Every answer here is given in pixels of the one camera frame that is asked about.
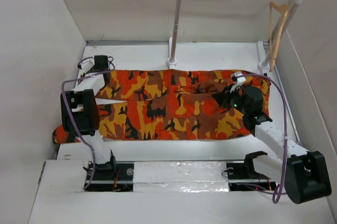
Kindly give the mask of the orange camouflage trousers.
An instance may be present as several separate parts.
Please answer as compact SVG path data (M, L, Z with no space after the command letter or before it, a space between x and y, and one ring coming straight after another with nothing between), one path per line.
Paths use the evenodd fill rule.
M243 115L222 108L214 93L233 70L113 71L96 94L100 134L111 140L228 140L249 135Z

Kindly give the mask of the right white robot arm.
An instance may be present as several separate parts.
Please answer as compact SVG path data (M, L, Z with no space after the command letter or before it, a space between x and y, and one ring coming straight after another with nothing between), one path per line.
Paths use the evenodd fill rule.
M244 127L276 154L275 159L265 152L247 154L243 166L248 178L262 174L278 183L272 193L274 204L279 202L282 194L296 204L331 195L324 155L288 140L287 134L281 132L263 111L263 94L259 88L248 86L240 90L238 85L232 84L212 97L220 107L240 111Z

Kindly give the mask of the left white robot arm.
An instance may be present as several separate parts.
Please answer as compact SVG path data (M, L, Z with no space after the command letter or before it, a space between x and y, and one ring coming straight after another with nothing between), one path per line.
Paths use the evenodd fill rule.
M96 55L80 61L77 67L83 75L61 84L61 116L63 129L87 146L92 163L85 170L89 175L100 174L106 180L117 175L115 156L99 133L100 116L96 94L107 86L115 70L113 57Z

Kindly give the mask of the wooden clothes hanger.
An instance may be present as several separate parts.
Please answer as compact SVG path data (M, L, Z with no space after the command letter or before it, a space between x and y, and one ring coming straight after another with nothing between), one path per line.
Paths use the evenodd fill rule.
M289 5L288 4L282 4L282 5L277 5L274 1L269 2L269 45L270 45L270 52L269 52L269 72L272 72L275 68L276 65L276 59L277 59L277 54L279 51L279 46L281 42L281 37L282 37L282 32L285 27L286 20L289 15ZM279 18L279 23L276 26L276 33L273 34L272 30L272 12L273 10L276 10L280 14Z

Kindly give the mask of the white and silver clothes rack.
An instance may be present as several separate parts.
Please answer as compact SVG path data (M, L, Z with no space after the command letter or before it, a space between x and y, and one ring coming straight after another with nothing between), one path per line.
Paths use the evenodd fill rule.
M291 4L288 4L290 11L289 11L289 15L286 20L286 23L285 23L284 30L282 32L282 36L284 32L286 31L290 21L292 20L293 16L295 15L297 9L299 8L302 2L303 0L293 0ZM176 67L177 65L177 59L176 59L175 53L176 53L177 35L178 35L178 29L179 29L181 3L182 3L182 0L176 0L175 12L174 12L174 23L173 23L173 34L169 38L169 41L168 41L169 42L169 56L166 61L166 64L170 69ZM272 17L273 17L272 30L273 30L273 34L275 34L276 26L279 23L280 14L276 10L273 10ZM269 67L270 67L269 61L270 61L270 58L269 58L269 53L268 53L264 55L263 59L260 59L257 65L257 69L263 74L269 72Z

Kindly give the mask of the black base rail with foil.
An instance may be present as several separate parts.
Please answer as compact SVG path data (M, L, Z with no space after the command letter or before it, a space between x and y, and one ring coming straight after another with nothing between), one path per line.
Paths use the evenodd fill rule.
M115 162L85 167L84 189L95 192L272 192L276 183L249 174L244 161Z

